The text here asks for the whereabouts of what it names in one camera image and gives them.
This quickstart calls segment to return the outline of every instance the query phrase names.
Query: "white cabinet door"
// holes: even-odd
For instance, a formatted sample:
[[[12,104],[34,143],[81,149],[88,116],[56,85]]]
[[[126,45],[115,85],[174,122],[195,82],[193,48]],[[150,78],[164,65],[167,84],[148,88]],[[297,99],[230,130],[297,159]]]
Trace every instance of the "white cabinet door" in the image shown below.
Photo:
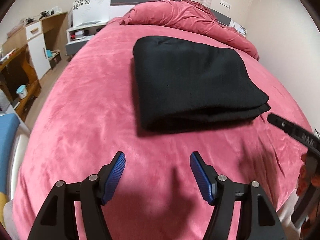
[[[50,63],[46,52],[47,49],[44,43],[44,35],[41,34],[28,41],[28,47],[33,67],[36,70],[38,79],[40,79],[50,69]]]

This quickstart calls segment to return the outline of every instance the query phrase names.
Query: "silver bolt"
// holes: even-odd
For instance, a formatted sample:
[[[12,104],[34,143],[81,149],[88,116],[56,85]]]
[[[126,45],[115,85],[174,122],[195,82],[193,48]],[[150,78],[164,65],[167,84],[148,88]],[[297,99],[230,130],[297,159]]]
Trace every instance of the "silver bolt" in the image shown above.
[[[57,181],[56,186],[57,187],[61,187],[63,184],[64,184],[64,181],[63,180],[59,180],[59,181]]]
[[[259,182],[255,181],[255,180],[253,182],[251,182],[251,185],[254,186],[254,187],[259,187],[260,186]]]
[[[225,176],[225,175],[219,175],[219,176],[218,176],[218,179],[221,180],[221,181],[226,181],[226,180],[227,180],[227,176]]]
[[[89,176],[90,181],[95,181],[95,180],[97,180],[97,178],[98,178],[98,176],[96,174],[92,174]]]

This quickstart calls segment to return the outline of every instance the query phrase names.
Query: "drawer handle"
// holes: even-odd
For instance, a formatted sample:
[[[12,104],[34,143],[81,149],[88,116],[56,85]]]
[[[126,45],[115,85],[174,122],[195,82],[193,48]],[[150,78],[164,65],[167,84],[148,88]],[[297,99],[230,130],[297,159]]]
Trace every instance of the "drawer handle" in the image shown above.
[[[47,58],[47,53],[45,52],[45,48],[43,48],[43,53],[44,53],[45,58]]]
[[[37,33],[38,31],[39,31],[39,28],[35,28],[35,29],[31,30],[30,32],[31,32],[31,34],[35,34],[35,33]]]

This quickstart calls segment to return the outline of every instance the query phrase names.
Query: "black garment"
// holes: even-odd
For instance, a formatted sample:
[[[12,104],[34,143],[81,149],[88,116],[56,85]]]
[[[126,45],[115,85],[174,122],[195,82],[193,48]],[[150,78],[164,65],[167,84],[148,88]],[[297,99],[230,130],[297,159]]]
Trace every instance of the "black garment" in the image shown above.
[[[147,36],[137,40],[133,56],[146,130],[197,129],[270,110],[269,97],[250,80],[234,49]]]

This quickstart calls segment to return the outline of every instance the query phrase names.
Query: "wall socket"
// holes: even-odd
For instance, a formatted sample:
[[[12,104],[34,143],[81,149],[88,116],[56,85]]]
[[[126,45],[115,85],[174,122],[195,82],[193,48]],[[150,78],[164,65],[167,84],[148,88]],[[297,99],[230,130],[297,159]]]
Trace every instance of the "wall socket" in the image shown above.
[[[225,2],[224,0],[221,0],[221,1],[220,1],[220,4],[222,4],[222,5],[224,5],[225,7],[228,7],[229,9],[231,9],[231,4]]]

